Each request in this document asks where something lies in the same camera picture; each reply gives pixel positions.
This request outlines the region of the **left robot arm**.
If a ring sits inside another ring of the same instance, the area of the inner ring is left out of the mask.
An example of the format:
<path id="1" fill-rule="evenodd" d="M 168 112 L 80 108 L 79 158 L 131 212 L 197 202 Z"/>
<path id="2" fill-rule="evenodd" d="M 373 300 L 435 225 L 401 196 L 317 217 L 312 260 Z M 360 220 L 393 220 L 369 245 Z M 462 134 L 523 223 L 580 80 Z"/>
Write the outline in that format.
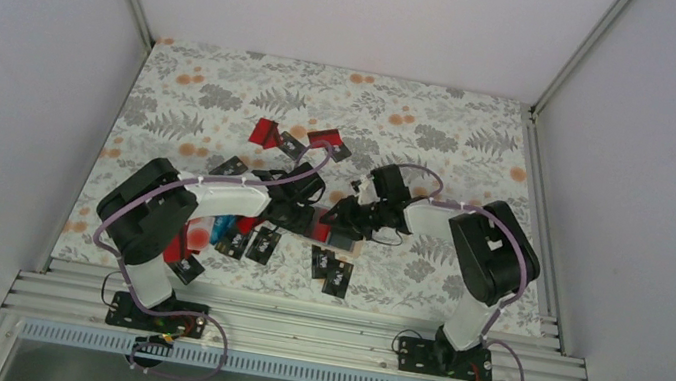
<path id="1" fill-rule="evenodd" d="M 154 330 L 172 317 L 173 287 L 163 255 L 186 222 L 235 215 L 299 228 L 313 217 L 313 199 L 324 190 L 309 163 L 288 173 L 197 176 L 156 158 L 97 203 L 102 224 L 93 241 L 115 256 L 134 300 L 134 316 Z"/>

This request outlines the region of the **black card upper pile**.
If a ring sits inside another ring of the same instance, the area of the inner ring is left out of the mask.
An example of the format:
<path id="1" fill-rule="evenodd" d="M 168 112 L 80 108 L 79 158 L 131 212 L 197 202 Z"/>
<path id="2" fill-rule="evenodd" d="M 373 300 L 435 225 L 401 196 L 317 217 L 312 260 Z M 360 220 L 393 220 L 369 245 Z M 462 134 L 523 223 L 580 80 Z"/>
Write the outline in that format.
<path id="1" fill-rule="evenodd" d="M 210 176 L 234 176 L 234 175 L 242 175 L 248 172 L 248 166 L 245 164 L 244 161 L 242 161 L 239 156 L 234 156 L 231 157 L 230 159 L 227 159 L 226 161 L 223 161 L 221 164 L 218 166 L 214 167 L 208 173 Z"/>

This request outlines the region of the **floral table mat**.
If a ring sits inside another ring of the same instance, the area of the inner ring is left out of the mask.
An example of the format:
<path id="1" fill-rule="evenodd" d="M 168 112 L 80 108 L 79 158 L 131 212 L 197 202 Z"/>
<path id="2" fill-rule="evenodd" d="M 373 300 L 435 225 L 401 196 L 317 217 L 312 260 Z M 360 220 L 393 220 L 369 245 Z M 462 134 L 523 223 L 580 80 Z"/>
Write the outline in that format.
<path id="1" fill-rule="evenodd" d="M 258 120 L 275 121 L 301 143 L 339 131 L 352 152 L 320 176 L 324 206 L 353 193 L 350 182 L 378 166 L 427 167 L 444 180 L 438 200 L 483 205 L 505 200 L 529 238 L 529 187 L 520 103 L 454 88 L 214 45 L 162 39 L 152 49 L 75 202 L 51 256 L 114 267 L 92 241 L 99 200 L 156 157 L 204 173 L 239 156 L 250 169 L 290 169 L 280 149 L 249 142 Z M 441 322 L 466 290 L 451 242 L 405 237 L 396 247 L 364 243 L 344 299 L 310 274 L 307 241 L 285 235 L 266 265 L 201 251 L 209 283 Z"/>

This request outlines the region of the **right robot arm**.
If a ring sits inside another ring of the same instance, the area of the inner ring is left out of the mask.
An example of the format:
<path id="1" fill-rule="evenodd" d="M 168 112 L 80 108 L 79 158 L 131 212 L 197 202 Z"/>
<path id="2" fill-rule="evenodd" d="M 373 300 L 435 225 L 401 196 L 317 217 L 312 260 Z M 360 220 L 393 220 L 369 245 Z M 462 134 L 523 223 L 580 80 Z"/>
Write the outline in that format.
<path id="1" fill-rule="evenodd" d="M 321 222 L 354 241 L 389 228 L 452 243 L 466 291 L 437 330 L 431 357 L 440 374 L 455 376 L 486 347 L 499 314 L 539 277 L 540 262 L 506 202 L 472 206 L 413 196 L 402 170 L 400 164 L 371 170 Z"/>

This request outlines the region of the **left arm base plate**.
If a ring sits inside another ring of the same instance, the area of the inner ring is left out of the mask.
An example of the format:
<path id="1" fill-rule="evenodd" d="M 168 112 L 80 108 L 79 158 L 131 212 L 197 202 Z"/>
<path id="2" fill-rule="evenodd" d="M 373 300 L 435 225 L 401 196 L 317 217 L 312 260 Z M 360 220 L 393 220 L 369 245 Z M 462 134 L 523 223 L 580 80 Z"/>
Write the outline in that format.
<path id="1" fill-rule="evenodd" d="M 159 305 L 157 311 L 192 312 L 192 315 L 160 316 L 142 311 L 128 292 L 116 292 L 106 313 L 105 323 L 111 326 L 145 330 L 201 339 L 207 320 L 199 314 L 207 314 L 209 307 L 199 303 L 170 300 Z"/>

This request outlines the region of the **black card centre left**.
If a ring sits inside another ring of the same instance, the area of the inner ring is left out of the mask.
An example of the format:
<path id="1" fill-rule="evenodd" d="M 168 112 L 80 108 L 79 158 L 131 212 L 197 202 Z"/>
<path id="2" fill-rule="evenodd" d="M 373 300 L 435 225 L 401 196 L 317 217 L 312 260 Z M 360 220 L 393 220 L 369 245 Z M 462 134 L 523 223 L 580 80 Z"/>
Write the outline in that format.
<path id="1" fill-rule="evenodd" d="M 214 248 L 220 254 L 241 260 L 253 235 L 253 230 L 243 232 L 237 226 L 232 226 L 218 240 Z"/>

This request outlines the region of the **black card centre right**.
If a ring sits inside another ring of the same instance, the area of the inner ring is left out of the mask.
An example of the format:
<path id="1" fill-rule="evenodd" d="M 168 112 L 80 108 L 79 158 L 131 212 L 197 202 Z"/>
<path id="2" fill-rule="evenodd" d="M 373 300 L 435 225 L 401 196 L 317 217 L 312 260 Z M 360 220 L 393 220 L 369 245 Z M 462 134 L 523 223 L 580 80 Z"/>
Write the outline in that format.
<path id="1" fill-rule="evenodd" d="M 247 248 L 246 258 L 251 259 L 259 265 L 266 265 L 278 246 L 281 237 L 280 232 L 268 227 L 261 227 L 250 243 L 249 248 Z"/>

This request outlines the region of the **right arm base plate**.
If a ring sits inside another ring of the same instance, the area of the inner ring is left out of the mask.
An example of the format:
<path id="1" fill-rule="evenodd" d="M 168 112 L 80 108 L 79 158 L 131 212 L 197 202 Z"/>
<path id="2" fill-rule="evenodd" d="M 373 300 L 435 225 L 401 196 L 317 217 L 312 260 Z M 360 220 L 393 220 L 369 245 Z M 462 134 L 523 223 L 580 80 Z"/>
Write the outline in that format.
<path id="1" fill-rule="evenodd" d="M 448 343 L 400 336 L 396 349 L 400 371 L 466 381 L 493 381 L 492 353 L 480 345 L 456 351 Z"/>

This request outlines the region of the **black card top left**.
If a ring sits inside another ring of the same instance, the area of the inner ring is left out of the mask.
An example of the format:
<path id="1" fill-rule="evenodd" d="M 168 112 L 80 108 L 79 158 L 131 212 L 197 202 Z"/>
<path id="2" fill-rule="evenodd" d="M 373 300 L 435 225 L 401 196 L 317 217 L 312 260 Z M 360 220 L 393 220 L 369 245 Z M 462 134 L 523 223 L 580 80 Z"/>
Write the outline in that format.
<path id="1" fill-rule="evenodd" d="M 288 131 L 281 132 L 279 139 L 279 149 L 293 161 L 297 161 L 302 156 L 302 152 L 306 150 L 306 146 Z"/>

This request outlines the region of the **aluminium rail frame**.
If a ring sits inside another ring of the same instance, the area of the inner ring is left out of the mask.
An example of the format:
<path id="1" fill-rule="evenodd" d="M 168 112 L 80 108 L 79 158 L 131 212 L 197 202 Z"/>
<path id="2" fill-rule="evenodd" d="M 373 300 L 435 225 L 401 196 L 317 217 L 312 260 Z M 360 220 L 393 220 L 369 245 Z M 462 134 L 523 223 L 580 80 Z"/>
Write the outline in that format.
<path id="1" fill-rule="evenodd" d="M 102 298 L 122 290 L 108 268 L 54 260 L 45 272 L 18 273 L 3 303 L 5 313 L 101 327 Z M 404 329 L 431 337 L 435 322 L 249 292 L 195 282 L 175 282 L 177 298 L 205 304 L 221 325 L 205 329 L 202 343 L 238 351 L 391 373 L 397 367 L 394 336 Z M 582 359 L 564 356 L 550 337 L 494 333 L 507 349 L 492 349 L 493 381 L 588 381 Z"/>

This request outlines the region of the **blue card pile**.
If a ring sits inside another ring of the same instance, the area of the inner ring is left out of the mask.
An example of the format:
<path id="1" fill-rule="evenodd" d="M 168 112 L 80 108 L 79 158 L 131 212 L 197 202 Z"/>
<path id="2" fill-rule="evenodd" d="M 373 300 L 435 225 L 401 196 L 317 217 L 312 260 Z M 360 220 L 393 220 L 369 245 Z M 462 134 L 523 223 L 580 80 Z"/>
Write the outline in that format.
<path id="1" fill-rule="evenodd" d="M 216 243 L 224 234 L 228 232 L 230 227 L 235 224 L 237 217 L 235 215 L 219 215 L 214 219 L 212 225 L 212 232 L 210 240 Z"/>

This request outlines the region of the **beige card holder wallet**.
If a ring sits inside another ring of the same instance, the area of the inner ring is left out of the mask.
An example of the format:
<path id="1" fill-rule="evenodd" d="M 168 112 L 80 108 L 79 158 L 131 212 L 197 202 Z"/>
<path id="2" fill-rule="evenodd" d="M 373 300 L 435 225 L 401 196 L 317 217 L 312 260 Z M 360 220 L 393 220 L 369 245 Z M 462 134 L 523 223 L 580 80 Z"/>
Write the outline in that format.
<path id="1" fill-rule="evenodd" d="M 321 217 L 328 212 L 323 206 L 314 207 L 313 217 L 307 226 L 299 228 L 297 233 L 307 241 L 333 252 L 347 254 L 353 258 L 358 257 L 363 249 L 363 242 L 352 240 L 341 232 L 335 231 L 328 224 L 322 224 Z"/>

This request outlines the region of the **black card top middle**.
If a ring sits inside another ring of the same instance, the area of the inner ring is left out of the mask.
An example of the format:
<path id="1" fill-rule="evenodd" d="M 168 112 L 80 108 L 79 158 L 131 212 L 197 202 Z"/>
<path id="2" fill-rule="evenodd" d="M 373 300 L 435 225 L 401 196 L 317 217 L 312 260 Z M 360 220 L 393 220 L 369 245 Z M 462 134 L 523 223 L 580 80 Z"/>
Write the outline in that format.
<path id="1" fill-rule="evenodd" d="M 335 162 L 341 162 L 346 160 L 351 156 L 352 152 L 349 150 L 347 145 L 339 144 L 332 147 L 331 157 Z"/>

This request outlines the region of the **white red dot card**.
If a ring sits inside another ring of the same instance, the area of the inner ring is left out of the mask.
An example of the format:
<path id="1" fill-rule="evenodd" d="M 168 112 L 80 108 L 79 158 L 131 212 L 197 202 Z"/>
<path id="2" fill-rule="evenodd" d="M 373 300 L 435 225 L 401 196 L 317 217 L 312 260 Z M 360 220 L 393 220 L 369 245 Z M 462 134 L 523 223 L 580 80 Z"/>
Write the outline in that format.
<path id="1" fill-rule="evenodd" d="M 199 254 L 210 245 L 211 233 L 213 232 L 213 217 L 192 218 L 186 226 L 185 239 L 186 249 L 191 253 Z"/>

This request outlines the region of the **black card pair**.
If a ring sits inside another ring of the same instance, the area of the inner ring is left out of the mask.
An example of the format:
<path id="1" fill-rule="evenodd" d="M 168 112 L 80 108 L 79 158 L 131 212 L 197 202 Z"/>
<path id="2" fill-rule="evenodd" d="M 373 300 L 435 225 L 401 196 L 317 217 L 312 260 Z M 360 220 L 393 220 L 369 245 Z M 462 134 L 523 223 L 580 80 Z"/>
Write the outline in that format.
<path id="1" fill-rule="evenodd" d="M 332 232 L 328 236 L 327 240 L 328 245 L 340 249 L 342 251 L 354 252 L 356 249 L 357 241 L 348 238 L 340 233 Z"/>
<path id="2" fill-rule="evenodd" d="M 331 261 L 335 259 L 335 253 L 317 245 L 311 247 L 311 278 L 326 279 Z"/>

